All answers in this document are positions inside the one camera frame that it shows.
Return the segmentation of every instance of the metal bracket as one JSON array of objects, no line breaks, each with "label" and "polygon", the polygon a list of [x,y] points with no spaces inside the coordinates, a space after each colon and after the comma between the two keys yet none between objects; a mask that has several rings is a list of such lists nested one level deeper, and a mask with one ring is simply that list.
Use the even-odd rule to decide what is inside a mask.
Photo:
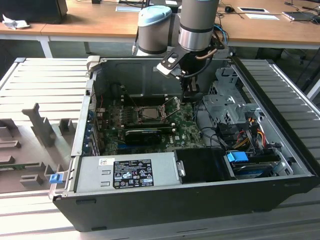
[{"label": "metal bracket", "polygon": [[89,73],[94,72],[100,64],[100,56],[89,56],[86,60],[86,69]]}]

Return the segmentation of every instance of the blue latch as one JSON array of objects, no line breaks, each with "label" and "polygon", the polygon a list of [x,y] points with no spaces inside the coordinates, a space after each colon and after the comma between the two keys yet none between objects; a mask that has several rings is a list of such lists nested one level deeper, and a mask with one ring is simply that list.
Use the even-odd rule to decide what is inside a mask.
[{"label": "blue latch", "polygon": [[247,154],[244,151],[232,151],[229,154],[227,154],[228,160],[230,163],[232,162],[248,162],[249,159],[247,157]]},{"label": "blue latch", "polygon": [[51,184],[62,184],[64,181],[64,174],[63,173],[55,173],[51,174],[49,182]]}]

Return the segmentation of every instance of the white paper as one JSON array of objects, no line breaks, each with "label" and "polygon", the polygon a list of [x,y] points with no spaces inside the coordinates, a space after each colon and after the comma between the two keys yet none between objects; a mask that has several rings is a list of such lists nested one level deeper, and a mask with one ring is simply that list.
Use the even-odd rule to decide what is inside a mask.
[{"label": "white paper", "polygon": [[169,1],[169,0],[165,0],[165,4],[178,5],[178,3],[176,1]]},{"label": "white paper", "polygon": [[5,15],[2,15],[2,17],[2,23],[10,29],[16,30],[30,27],[30,25],[28,25],[27,22],[24,20],[12,20],[10,18],[7,18]]},{"label": "white paper", "polygon": [[252,13],[246,13],[245,15],[250,19],[279,20],[279,18],[277,18],[274,15],[252,14]]},{"label": "white paper", "polygon": [[124,13],[139,13],[141,11],[141,7],[135,6],[117,6],[115,8],[116,12],[124,12]]}]

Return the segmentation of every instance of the headphones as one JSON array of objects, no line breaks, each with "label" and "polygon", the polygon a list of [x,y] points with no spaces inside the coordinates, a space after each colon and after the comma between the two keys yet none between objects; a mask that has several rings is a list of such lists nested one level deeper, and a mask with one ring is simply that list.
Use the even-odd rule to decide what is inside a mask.
[{"label": "headphones", "polygon": [[233,13],[235,11],[235,9],[232,7],[232,6],[226,6],[224,11],[227,13],[227,14],[230,14],[230,13]]}]

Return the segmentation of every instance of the warning label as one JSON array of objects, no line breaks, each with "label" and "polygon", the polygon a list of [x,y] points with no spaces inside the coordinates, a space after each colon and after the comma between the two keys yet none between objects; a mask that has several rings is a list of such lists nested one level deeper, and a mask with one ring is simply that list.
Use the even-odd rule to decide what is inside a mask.
[{"label": "warning label", "polygon": [[150,187],[154,185],[151,159],[115,161],[113,164],[115,189]]}]

